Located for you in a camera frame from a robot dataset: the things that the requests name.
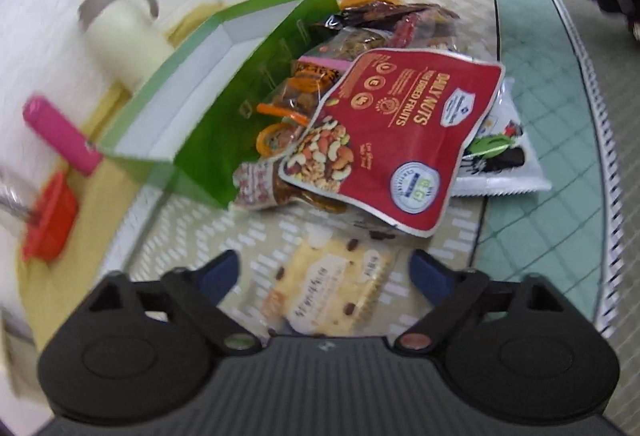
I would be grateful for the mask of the small brown jelly packet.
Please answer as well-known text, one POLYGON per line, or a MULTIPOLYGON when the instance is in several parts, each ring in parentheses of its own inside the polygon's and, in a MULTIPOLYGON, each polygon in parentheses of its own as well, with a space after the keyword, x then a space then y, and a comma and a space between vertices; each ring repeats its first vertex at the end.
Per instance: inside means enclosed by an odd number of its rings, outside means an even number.
POLYGON ((232 182, 238 189, 233 205, 243 210, 265 210, 285 205, 299 197, 299 189, 279 176, 281 159, 243 162, 232 182))

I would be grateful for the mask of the cream raisin biscuit packet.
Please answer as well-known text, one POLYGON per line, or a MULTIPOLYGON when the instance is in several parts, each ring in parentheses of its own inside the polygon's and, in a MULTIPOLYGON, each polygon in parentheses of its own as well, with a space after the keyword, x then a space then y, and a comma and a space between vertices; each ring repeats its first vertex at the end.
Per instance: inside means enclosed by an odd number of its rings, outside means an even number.
POLYGON ((281 266, 262 302, 273 330, 351 336, 369 315, 395 263, 381 242, 309 235, 281 266))

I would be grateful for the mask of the white seaweed snack packet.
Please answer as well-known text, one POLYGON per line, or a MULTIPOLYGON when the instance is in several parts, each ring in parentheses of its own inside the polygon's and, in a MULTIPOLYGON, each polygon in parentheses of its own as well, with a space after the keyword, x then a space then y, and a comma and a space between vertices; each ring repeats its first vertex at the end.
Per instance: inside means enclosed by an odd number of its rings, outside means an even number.
POLYGON ((504 79, 494 106, 465 148, 451 196, 511 196, 552 188, 514 105, 514 82, 504 79))

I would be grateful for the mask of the red daily nuts pouch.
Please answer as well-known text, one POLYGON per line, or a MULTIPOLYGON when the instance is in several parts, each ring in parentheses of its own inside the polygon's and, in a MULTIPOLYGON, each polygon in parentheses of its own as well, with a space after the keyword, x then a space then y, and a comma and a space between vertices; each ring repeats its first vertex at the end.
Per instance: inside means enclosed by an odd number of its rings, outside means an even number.
POLYGON ((436 48, 365 52, 322 98, 280 180, 431 237, 505 72, 436 48))

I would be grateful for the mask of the orange print snack bag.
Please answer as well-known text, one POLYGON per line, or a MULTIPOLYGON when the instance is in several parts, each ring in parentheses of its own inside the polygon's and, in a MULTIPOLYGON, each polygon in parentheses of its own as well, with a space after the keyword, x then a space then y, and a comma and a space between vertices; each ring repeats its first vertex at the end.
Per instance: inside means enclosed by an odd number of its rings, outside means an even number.
POLYGON ((286 78, 255 110, 278 122, 264 127, 255 148, 262 158, 279 155, 302 134, 326 92, 333 88, 352 63, 328 57, 303 56, 286 78))

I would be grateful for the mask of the dark red meat pouch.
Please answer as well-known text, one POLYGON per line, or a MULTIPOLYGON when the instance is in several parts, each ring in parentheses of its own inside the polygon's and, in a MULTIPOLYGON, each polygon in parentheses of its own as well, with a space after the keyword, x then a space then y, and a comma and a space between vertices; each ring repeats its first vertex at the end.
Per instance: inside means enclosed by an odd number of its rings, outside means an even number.
POLYGON ((401 44, 426 41, 456 34, 459 15, 434 3, 395 4, 384 1, 344 8, 329 15, 316 27, 345 33, 360 42, 383 44, 399 37, 401 44))

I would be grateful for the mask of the cookie bag pink zipper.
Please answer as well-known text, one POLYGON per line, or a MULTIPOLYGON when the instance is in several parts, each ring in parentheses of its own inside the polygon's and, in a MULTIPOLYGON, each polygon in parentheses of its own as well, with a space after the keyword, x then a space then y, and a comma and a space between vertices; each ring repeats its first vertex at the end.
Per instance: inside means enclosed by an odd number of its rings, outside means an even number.
POLYGON ((382 48, 393 37, 385 30, 346 27, 311 48, 306 56, 352 62, 364 52, 382 48))

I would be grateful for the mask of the yellow tablecloth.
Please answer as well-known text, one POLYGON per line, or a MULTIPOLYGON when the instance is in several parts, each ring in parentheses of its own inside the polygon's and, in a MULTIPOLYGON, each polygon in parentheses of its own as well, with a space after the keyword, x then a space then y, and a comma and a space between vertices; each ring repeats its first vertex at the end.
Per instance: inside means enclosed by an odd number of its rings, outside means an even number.
POLYGON ((175 267, 198 266, 215 253, 204 235, 228 228, 221 209, 161 196, 110 161, 89 176, 66 162, 55 173, 77 202, 64 248, 50 261, 14 257, 17 294, 38 350, 103 274, 118 269, 136 280, 154 280, 175 267))

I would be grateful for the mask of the red plastic basket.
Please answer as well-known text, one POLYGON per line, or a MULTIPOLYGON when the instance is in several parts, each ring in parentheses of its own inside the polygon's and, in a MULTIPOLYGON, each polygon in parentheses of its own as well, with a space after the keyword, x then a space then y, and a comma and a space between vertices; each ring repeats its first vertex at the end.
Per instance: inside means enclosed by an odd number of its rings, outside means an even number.
POLYGON ((77 198, 66 182, 65 173, 56 172, 36 200, 35 218, 29 221, 21 246, 22 260, 46 263, 55 260, 65 248, 78 210, 77 198))

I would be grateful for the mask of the green cardboard box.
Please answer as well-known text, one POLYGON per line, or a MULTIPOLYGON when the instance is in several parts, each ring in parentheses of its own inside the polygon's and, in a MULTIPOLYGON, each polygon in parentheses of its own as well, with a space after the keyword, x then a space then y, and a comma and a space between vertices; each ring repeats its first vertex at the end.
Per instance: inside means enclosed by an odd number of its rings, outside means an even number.
POLYGON ((134 179, 216 208, 232 174, 258 157, 264 102, 297 58, 322 40, 316 23, 337 0, 246 0, 213 14, 119 111, 102 155, 134 179))

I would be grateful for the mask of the pink thermos bottle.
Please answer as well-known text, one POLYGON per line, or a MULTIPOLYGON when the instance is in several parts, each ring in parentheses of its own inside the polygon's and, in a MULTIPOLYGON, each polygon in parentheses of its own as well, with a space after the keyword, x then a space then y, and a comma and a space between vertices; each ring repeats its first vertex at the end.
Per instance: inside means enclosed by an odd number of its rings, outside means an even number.
POLYGON ((89 138, 63 115, 46 97, 34 95, 23 106, 23 120, 46 144, 73 169, 91 176, 102 161, 102 155, 89 138))

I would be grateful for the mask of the cream thermos jug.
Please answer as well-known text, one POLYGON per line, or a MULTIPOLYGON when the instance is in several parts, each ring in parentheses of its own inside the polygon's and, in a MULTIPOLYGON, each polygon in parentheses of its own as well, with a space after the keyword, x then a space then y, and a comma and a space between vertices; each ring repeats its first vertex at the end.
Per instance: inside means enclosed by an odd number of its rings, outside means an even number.
POLYGON ((157 0, 83 0, 77 14, 93 57, 132 94, 175 52, 155 26, 157 0))

